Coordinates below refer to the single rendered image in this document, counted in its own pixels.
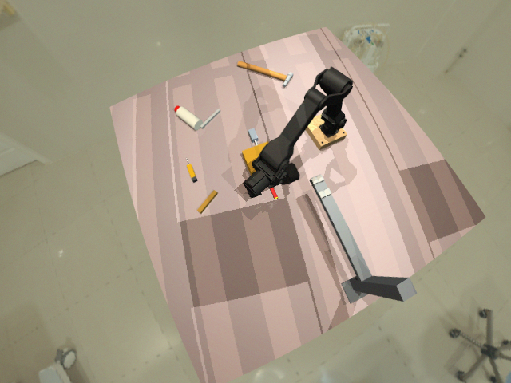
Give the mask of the white thin rod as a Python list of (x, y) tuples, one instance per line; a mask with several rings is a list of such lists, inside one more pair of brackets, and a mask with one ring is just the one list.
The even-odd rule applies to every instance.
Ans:
[(200, 127), (203, 129), (207, 124), (209, 124), (218, 114), (220, 113), (220, 109), (217, 109)]

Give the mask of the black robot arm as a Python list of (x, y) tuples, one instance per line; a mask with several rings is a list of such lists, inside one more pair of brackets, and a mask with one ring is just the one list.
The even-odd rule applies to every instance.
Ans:
[[(326, 95), (315, 88), (318, 84)], [(318, 111), (326, 107), (320, 115), (324, 123), (319, 128), (328, 138), (344, 127), (347, 119), (341, 108), (343, 99), (353, 88), (352, 85), (353, 81), (350, 78), (333, 67), (329, 70), (324, 69), (315, 77), (314, 85), (307, 90), (303, 102), (285, 129), (278, 138), (271, 140), (263, 147), (259, 156), (252, 161), (255, 172), (243, 184), (254, 197), (257, 197), (271, 181), (274, 182), (286, 171), (295, 143)]]

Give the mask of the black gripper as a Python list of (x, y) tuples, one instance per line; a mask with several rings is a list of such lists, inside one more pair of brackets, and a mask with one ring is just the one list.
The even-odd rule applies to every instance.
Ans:
[[(281, 177), (276, 179), (274, 182), (271, 181), (271, 183), (268, 185), (268, 187), (273, 188), (274, 186), (277, 186), (279, 184), (282, 184), (282, 185), (290, 184), (292, 182), (295, 182), (296, 180), (299, 180), (299, 172), (298, 172), (294, 163), (289, 163), (288, 168), (281, 175)], [(248, 194), (251, 198), (254, 198), (254, 196), (249, 191), (248, 191)]]

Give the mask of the brown rectangular bar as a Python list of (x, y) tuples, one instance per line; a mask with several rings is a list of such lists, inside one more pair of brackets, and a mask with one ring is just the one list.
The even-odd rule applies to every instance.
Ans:
[(212, 202), (212, 200), (215, 198), (215, 196), (217, 195), (218, 193), (213, 190), (211, 195), (204, 201), (204, 203), (199, 207), (199, 209), (197, 210), (200, 214), (202, 214), (204, 212), (204, 210), (208, 207), (208, 205)]

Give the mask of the cream cylinder with red cap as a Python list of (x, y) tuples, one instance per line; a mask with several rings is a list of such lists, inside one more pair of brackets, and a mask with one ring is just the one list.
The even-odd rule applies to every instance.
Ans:
[(183, 120), (185, 123), (190, 125), (195, 130), (198, 130), (200, 126), (203, 124), (203, 121), (200, 118), (189, 112), (185, 107), (179, 107), (179, 105), (177, 105), (174, 110), (176, 112), (176, 115), (181, 120)]

